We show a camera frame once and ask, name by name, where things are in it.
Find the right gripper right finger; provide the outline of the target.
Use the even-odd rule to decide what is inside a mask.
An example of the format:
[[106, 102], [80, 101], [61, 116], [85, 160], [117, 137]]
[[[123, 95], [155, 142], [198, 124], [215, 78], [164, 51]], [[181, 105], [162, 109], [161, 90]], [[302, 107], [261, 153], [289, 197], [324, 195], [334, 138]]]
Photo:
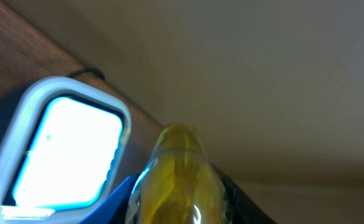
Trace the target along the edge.
[[277, 224], [229, 177], [222, 179], [231, 205], [232, 223]]

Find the yellow liquid Vim bottle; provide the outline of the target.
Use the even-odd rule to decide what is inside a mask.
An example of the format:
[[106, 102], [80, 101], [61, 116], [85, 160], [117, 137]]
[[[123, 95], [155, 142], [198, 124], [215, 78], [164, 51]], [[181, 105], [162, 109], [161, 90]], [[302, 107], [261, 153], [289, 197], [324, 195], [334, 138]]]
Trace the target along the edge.
[[168, 124], [132, 189], [125, 223], [225, 224], [232, 219], [225, 186], [207, 161], [198, 130]]

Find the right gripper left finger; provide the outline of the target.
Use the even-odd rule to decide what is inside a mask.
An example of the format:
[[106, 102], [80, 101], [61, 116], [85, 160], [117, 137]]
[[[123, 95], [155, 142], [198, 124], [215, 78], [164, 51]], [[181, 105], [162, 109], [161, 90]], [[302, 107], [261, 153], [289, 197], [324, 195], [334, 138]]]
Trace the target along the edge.
[[139, 174], [129, 175], [78, 224], [124, 224], [128, 202]]

